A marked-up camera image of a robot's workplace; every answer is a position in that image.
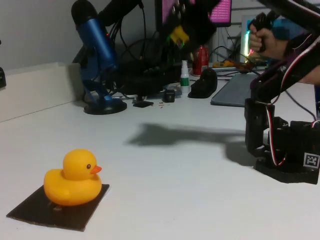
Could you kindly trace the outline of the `person's right hand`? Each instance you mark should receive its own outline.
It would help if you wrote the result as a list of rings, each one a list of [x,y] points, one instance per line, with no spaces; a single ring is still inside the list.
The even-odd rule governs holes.
[[[288,40],[275,38],[274,34],[266,28],[257,31],[254,25],[250,26],[249,47],[260,55],[281,60],[288,44]]]

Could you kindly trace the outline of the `person's left hand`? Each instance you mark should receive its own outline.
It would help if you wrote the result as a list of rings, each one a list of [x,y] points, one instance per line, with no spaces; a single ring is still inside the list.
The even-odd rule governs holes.
[[[319,86],[320,85],[320,69],[318,67],[313,69],[305,77],[303,77],[299,82],[304,84]]]

